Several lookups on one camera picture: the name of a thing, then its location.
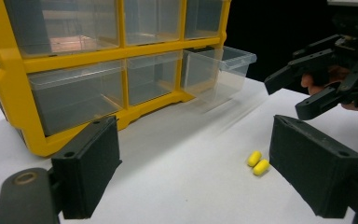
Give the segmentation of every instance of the white table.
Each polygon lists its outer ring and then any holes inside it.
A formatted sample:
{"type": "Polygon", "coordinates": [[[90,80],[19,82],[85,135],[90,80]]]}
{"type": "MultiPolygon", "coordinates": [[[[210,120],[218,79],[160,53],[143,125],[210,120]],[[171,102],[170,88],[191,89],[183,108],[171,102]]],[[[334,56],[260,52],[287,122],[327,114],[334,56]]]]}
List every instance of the white table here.
{"type": "MultiPolygon", "coordinates": [[[[213,109],[199,100],[170,105],[118,133],[121,159],[91,219],[62,223],[351,223],[316,217],[272,167],[252,174],[247,157],[269,158],[273,116],[296,118],[308,95],[246,79],[233,98],[213,109]]],[[[307,121],[358,151],[358,112],[340,106],[307,121]]],[[[20,170],[51,167],[32,155],[0,111],[0,186],[20,170]]]]}

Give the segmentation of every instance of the yellow earplug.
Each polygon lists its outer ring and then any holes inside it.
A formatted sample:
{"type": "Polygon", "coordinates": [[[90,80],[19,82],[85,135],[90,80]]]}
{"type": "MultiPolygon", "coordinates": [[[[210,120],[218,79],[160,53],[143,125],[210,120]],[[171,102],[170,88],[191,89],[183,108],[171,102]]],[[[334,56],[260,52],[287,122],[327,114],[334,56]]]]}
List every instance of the yellow earplug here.
{"type": "Polygon", "coordinates": [[[269,161],[262,160],[254,168],[254,175],[262,175],[269,168],[269,161]]]}
{"type": "Polygon", "coordinates": [[[248,165],[254,167],[261,158],[261,152],[260,151],[254,151],[248,158],[248,165]]]}

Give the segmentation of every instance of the yellow object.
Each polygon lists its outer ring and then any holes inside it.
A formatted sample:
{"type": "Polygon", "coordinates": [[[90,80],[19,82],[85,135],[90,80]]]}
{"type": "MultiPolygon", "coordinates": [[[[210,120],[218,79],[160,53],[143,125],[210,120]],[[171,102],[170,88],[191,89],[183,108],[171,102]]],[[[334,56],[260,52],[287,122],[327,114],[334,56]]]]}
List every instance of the yellow object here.
{"type": "MultiPolygon", "coordinates": [[[[125,18],[124,13],[125,1],[117,0],[117,32],[119,35],[118,41],[111,41],[111,43],[118,43],[116,48],[89,50],[51,57],[48,55],[26,57],[26,55],[24,56],[23,54],[23,49],[20,48],[16,41],[13,32],[14,29],[12,28],[10,17],[7,13],[10,7],[6,6],[5,2],[4,0],[0,0],[0,105],[2,106],[7,121],[19,131],[28,149],[35,155],[43,157],[60,150],[86,127],[89,122],[92,122],[92,120],[59,133],[46,134],[31,89],[29,81],[30,74],[90,66],[96,63],[111,62],[113,60],[127,60],[130,57],[160,54],[175,50],[196,49],[201,47],[222,48],[227,38],[226,28],[230,6],[230,0],[222,0],[217,35],[190,39],[186,38],[185,34],[186,6],[190,2],[181,0],[181,10],[178,12],[180,19],[179,37],[177,40],[134,46],[126,44],[125,19],[127,19],[127,17],[125,18]]],[[[47,16],[49,11],[46,10],[43,11],[43,13],[41,16],[47,16]]],[[[65,16],[71,19],[74,18],[72,14],[72,12],[64,11],[60,14],[60,17],[65,16]]],[[[104,33],[101,33],[99,41],[104,43],[106,40],[109,43],[109,38],[105,38],[103,35],[104,33]]],[[[185,102],[194,98],[181,89],[181,74],[182,71],[185,70],[182,68],[182,59],[178,60],[178,65],[175,69],[174,83],[172,85],[173,90],[138,105],[130,104],[130,90],[128,87],[130,81],[128,72],[125,66],[123,66],[122,69],[120,72],[122,85],[122,97],[120,102],[122,107],[117,112],[108,114],[108,116],[117,117],[117,128],[119,130],[126,128],[132,121],[140,118],[142,115],[155,111],[163,106],[177,102],[185,102]]],[[[110,77],[101,77],[101,80],[107,80],[108,78],[110,77]]]]}
{"type": "Polygon", "coordinates": [[[254,168],[254,175],[262,175],[269,168],[269,161],[262,160],[254,168]]]}
{"type": "Polygon", "coordinates": [[[261,152],[254,151],[248,158],[248,165],[254,167],[261,159],[261,152]]]}

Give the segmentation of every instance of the drawer organizer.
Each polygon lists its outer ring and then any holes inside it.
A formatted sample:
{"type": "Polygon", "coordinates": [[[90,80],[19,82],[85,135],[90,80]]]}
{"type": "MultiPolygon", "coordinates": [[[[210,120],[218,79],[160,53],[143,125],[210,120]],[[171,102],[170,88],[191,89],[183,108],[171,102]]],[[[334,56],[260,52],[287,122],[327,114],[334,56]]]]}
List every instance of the drawer organizer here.
{"type": "Polygon", "coordinates": [[[240,90],[253,53],[224,46],[230,0],[0,0],[0,106],[49,156],[89,122],[240,90]]]}

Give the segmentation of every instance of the yellow frame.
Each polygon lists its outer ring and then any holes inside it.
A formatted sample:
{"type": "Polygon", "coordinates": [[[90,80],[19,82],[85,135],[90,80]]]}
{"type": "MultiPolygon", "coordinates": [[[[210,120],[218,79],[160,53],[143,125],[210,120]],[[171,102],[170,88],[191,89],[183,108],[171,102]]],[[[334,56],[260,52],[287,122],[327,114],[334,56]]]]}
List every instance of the yellow frame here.
{"type": "MultiPolygon", "coordinates": [[[[171,50],[202,48],[206,46],[222,48],[226,41],[230,0],[223,0],[219,36],[217,37],[196,40],[184,39],[186,0],[182,0],[181,32],[178,41],[133,47],[124,46],[123,5],[123,0],[117,0],[119,12],[118,30],[121,38],[119,48],[58,57],[23,59],[10,25],[4,0],[0,0],[0,102],[7,121],[21,131],[26,146],[35,155],[46,157],[57,152],[88,123],[46,137],[34,103],[34,97],[31,92],[27,74],[171,50]]],[[[126,128],[130,122],[163,106],[191,100],[193,97],[181,90],[181,70],[181,62],[179,62],[177,66],[175,90],[172,93],[135,106],[129,106],[127,74],[126,71],[122,72],[124,108],[110,115],[117,116],[118,129],[122,130],[126,128]]]]}

